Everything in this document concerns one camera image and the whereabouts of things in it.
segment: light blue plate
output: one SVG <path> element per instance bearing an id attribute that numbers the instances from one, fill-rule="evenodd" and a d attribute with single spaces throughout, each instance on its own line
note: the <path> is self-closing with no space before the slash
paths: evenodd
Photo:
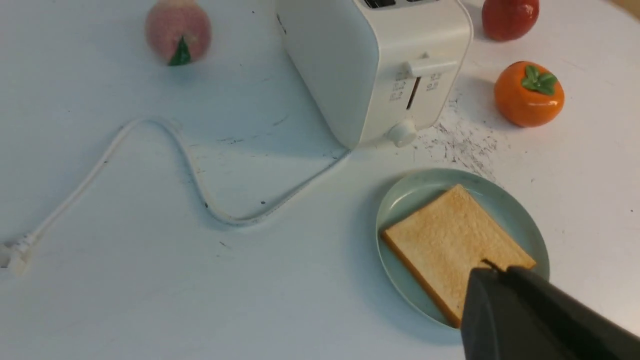
<path id="1" fill-rule="evenodd" d="M 376 219 L 378 252 L 389 279 L 402 297 L 428 318 L 453 329 L 402 262 L 380 238 L 383 229 L 401 221 L 456 184 L 473 195 L 495 221 L 537 262 L 535 273 L 549 280 L 547 247 L 528 212 L 509 193 L 468 172 L 432 168 L 398 181 L 382 199 Z"/>

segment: table surface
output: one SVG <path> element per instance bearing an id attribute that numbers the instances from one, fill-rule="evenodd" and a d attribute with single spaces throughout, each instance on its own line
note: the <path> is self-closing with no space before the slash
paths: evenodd
<path id="1" fill-rule="evenodd" d="M 467 2 L 476 38 L 441 126 L 407 148 L 356 151 L 257 227 L 217 224 L 172 141 L 137 128 L 27 274 L 0 284 L 2 358 L 463 359 L 460 335 L 404 302 L 375 247 L 386 189 L 429 167 L 513 194 L 545 237 L 551 281 L 640 334 L 640 26 L 598 0 L 541 3 L 526 37 L 497 44 L 478 28 L 481 1 Z M 3 238 L 32 230 L 135 117 L 179 120 L 207 187 L 235 215 L 342 151 L 282 50 L 273 1 L 202 0 L 212 52 L 181 68 L 145 44 L 153 4 L 0 5 Z M 547 126 L 516 129 L 493 107 L 492 82 L 518 60 L 564 86 Z"/>

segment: power cord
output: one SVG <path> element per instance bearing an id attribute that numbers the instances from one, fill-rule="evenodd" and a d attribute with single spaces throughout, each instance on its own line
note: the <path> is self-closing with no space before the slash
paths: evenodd
<path id="1" fill-rule="evenodd" d="M 6 273 L 9 271 L 13 275 L 20 276 L 24 273 L 29 260 L 31 258 L 31 249 L 40 241 L 44 232 L 71 206 L 75 201 L 84 193 L 89 187 L 91 182 L 96 178 L 98 173 L 107 165 L 109 158 L 117 150 L 118 146 L 127 137 L 127 135 L 138 125 L 144 122 L 153 122 L 164 128 L 169 135 L 175 140 L 178 145 L 182 156 L 187 162 L 191 176 L 195 180 L 196 189 L 205 208 L 209 211 L 211 216 L 217 221 L 232 226 L 232 227 L 248 227 L 257 225 L 269 218 L 273 213 L 282 209 L 291 199 L 300 194 L 304 189 L 308 188 L 311 184 L 318 181 L 320 177 L 327 174 L 331 169 L 335 168 L 338 164 L 342 163 L 351 154 L 351 151 L 347 150 L 340 158 L 331 163 L 322 171 L 300 184 L 298 187 L 291 190 L 286 197 L 280 202 L 266 209 L 262 213 L 254 217 L 233 217 L 228 213 L 220 209 L 202 182 L 200 172 L 197 170 L 196 160 L 191 155 L 189 147 L 184 143 L 182 139 L 180 126 L 170 120 L 162 117 L 136 119 L 130 121 L 125 126 L 122 126 L 115 136 L 111 144 L 104 152 L 100 160 L 95 164 L 91 172 L 85 177 L 82 183 L 32 232 L 25 235 L 23 238 L 8 243 L 7 245 L 0 244 L 0 272 Z"/>

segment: pink peach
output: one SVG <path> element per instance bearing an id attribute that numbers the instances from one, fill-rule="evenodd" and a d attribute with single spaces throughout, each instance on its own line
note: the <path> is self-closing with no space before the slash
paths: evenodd
<path id="1" fill-rule="evenodd" d="M 169 65 L 203 58 L 211 44 L 211 22 L 195 0 L 158 0 L 147 14 L 145 36 Z"/>

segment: fake fruit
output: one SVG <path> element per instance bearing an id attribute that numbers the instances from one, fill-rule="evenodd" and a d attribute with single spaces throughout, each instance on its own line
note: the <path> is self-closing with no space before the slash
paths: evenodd
<path id="1" fill-rule="evenodd" d="M 482 7 L 482 26 L 492 40 L 515 40 L 533 28 L 539 14 L 539 0 L 486 0 Z"/>
<path id="2" fill-rule="evenodd" d="M 500 113 L 521 127 L 544 125 L 564 106 L 564 90 L 555 75 L 529 61 L 518 61 L 504 69 L 493 94 Z"/>
<path id="3" fill-rule="evenodd" d="M 203 58 L 211 44 L 211 22 L 195 0 L 158 0 L 147 14 L 145 36 L 169 66 Z"/>

